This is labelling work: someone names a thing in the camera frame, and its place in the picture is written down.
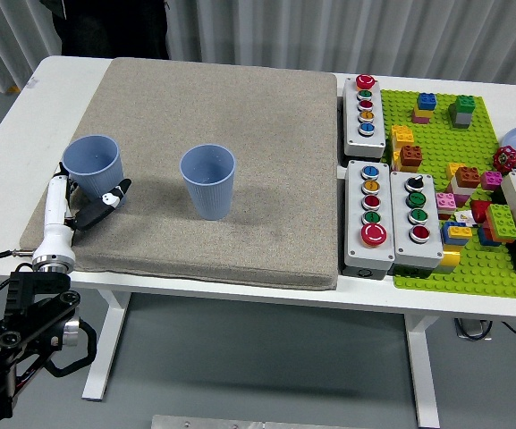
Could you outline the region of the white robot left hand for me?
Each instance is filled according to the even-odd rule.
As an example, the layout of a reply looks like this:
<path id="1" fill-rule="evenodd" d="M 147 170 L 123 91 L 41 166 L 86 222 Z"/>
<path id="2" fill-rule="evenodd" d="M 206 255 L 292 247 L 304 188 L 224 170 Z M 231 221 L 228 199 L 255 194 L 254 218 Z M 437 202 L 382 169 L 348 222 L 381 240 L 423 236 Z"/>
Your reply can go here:
<path id="1" fill-rule="evenodd" d="M 123 203 L 131 180 L 123 179 L 117 186 L 72 215 L 70 196 L 72 181 L 62 163 L 48 183 L 44 211 L 44 237 L 34 251 L 32 265 L 35 272 L 70 273 L 76 256 L 72 238 L 76 231 L 87 231 L 106 219 Z"/>

